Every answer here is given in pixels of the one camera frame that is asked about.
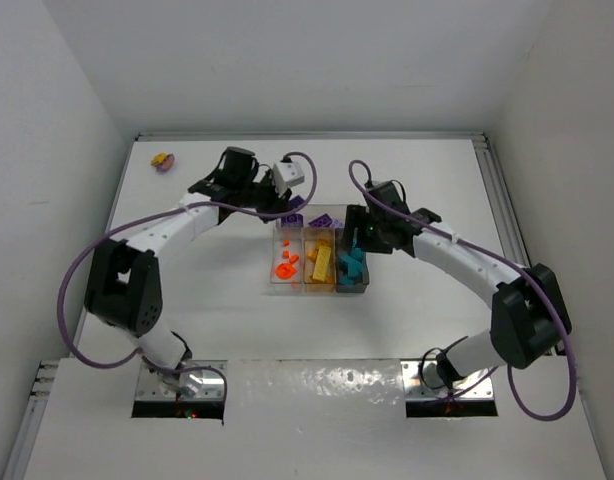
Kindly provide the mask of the purple slope lego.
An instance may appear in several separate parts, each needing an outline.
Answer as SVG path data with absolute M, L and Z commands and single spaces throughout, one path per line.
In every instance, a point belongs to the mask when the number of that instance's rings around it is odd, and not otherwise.
M 328 214 L 323 213 L 307 222 L 312 228 L 330 228 L 334 219 Z

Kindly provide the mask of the lilac printed lego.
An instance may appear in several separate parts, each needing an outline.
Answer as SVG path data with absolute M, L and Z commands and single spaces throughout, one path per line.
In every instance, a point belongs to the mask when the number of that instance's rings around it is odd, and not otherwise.
M 171 153 L 159 153 L 150 162 L 158 173 L 168 172 L 175 164 L 175 155 Z

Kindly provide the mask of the purple printed lego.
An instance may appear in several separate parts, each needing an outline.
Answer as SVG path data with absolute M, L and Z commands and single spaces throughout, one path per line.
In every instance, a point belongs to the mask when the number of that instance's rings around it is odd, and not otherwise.
M 302 214 L 299 213 L 287 215 L 280 219 L 280 226 L 282 228 L 303 228 L 304 217 Z

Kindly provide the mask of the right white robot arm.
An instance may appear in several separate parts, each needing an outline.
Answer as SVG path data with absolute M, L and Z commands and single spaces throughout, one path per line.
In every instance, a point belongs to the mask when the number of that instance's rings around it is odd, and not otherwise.
M 412 211 L 394 182 L 368 183 L 363 206 L 346 208 L 341 245 L 365 253 L 402 251 L 468 288 L 491 311 L 487 330 L 440 350 L 424 371 L 435 389 L 450 389 L 468 375 L 508 365 L 525 369 L 572 330 L 554 272 L 493 258 L 470 248 L 433 211 Z

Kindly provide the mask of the long yellow lego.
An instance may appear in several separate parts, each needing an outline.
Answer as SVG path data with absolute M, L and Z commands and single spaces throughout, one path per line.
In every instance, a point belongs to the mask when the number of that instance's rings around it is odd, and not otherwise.
M 331 248 L 327 245 L 321 245 L 318 248 L 311 274 L 313 282 L 325 283 L 327 281 L 331 252 Z

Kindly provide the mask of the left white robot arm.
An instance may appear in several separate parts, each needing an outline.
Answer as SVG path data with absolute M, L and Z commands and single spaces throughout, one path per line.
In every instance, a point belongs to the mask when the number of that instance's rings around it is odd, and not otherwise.
M 253 152 L 229 147 L 205 178 L 190 186 L 173 215 L 127 238 L 94 249 L 84 306 L 128 335 L 149 363 L 165 370 L 189 356 L 184 340 L 163 320 L 162 267 L 201 234 L 222 224 L 235 208 L 269 217 L 289 210 L 302 168 L 289 158 L 265 173 Z

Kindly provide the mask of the orange lego cluster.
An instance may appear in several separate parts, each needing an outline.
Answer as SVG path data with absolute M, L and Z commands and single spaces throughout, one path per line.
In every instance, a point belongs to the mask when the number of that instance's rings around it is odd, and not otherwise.
M 296 273 L 296 267 L 286 262 L 280 263 L 275 269 L 275 275 L 281 280 L 290 280 Z

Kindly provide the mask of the teal square lego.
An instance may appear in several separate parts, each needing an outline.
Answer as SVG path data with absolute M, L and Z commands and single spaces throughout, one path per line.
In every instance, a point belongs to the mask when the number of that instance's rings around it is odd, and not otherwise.
M 338 284 L 340 286 L 352 286 L 355 284 L 355 280 L 347 275 L 341 275 L 338 277 Z

